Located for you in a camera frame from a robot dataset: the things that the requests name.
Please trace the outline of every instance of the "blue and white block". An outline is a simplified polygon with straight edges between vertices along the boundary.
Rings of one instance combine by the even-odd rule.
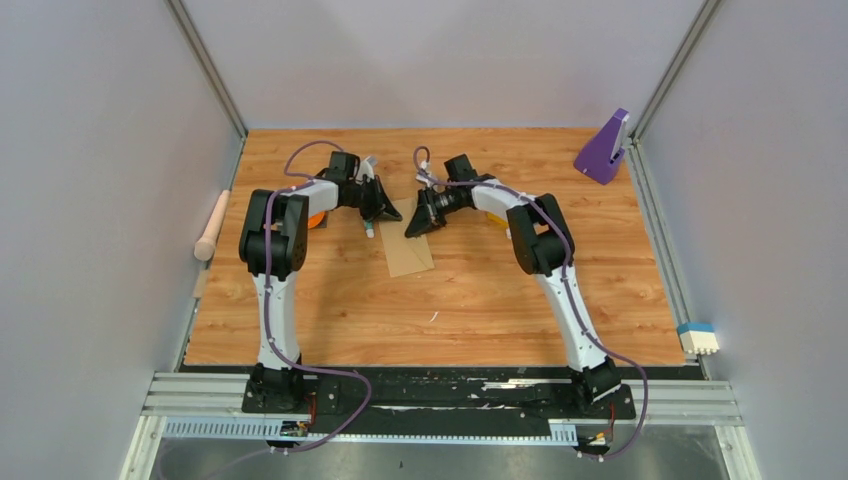
[[[677,327],[677,334],[686,353],[710,355],[718,351],[715,330],[709,323],[684,323]]]

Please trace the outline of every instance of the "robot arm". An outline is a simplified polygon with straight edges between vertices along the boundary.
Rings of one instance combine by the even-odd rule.
[[[270,220],[277,229],[271,234],[270,279],[265,273],[265,212],[273,192],[255,190],[248,204],[239,257],[247,263],[259,297],[261,340],[258,362],[265,370],[291,368],[277,357],[270,348],[270,342],[274,342],[286,358],[294,362],[300,358],[295,334],[294,292],[298,271],[306,259],[309,217],[348,206],[359,208],[365,221],[380,218],[401,220],[371,162],[360,162],[359,157],[348,153],[333,152],[329,167],[319,177],[274,198]],[[267,303],[266,283],[270,294]]]
[[[502,184],[491,175],[478,175],[465,155],[445,162],[445,169],[450,182],[464,182],[465,185],[448,186],[442,192],[436,192],[432,186],[419,190],[418,207],[406,236],[414,237],[439,229],[447,224],[445,214],[464,207],[489,212],[505,220],[509,224],[519,265],[525,273],[533,275],[553,310],[566,346],[568,366],[576,372],[584,399],[593,403],[615,392],[621,384],[615,365],[587,336],[598,339],[580,295],[574,262],[571,260],[563,267],[566,252],[561,239],[536,208],[528,203],[535,203],[556,224],[573,254],[574,239],[556,198],[550,194],[538,197],[521,194],[517,197],[506,189],[498,188]],[[535,225],[547,226],[548,229],[537,233]],[[567,278],[568,285],[563,283],[563,278]],[[585,330],[580,326],[577,315]]]

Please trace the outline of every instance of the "wooden rolling pin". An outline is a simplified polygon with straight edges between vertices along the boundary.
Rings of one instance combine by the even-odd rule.
[[[230,191],[224,190],[221,196],[218,197],[218,203],[215,204],[215,209],[212,210],[212,216],[209,217],[209,223],[206,224],[206,230],[200,236],[200,240],[194,244],[194,256],[200,261],[207,261],[212,258],[215,253],[215,245],[218,243],[218,233],[221,231],[221,224],[224,223],[224,212],[227,211],[227,202],[230,200]]]

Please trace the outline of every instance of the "gray wall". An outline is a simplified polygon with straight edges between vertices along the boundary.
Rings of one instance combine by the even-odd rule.
[[[848,3],[728,0],[644,146],[764,477],[845,478]]]
[[[600,125],[702,0],[187,0],[251,128]]]
[[[0,478],[113,479],[237,139],[164,2],[0,12]]]

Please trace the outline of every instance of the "wooden table surface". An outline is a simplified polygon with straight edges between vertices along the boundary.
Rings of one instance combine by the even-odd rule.
[[[253,364],[259,348],[256,291],[238,258],[250,194],[300,183],[285,160],[315,139],[375,155],[392,199],[415,197],[412,150],[427,145],[434,172],[467,153],[479,173],[557,197],[577,246],[578,282],[610,348],[649,365],[683,354],[627,168],[601,186],[572,166],[595,129],[253,130],[230,198],[187,365]],[[293,171],[316,173],[332,149],[315,146]],[[297,335],[304,363],[324,365],[563,365],[565,351],[541,289],[525,275],[504,228],[479,211],[450,214],[428,235],[436,268],[390,278],[383,245],[365,237],[357,210],[329,214],[309,231],[298,278]],[[430,322],[435,312],[437,318]]]

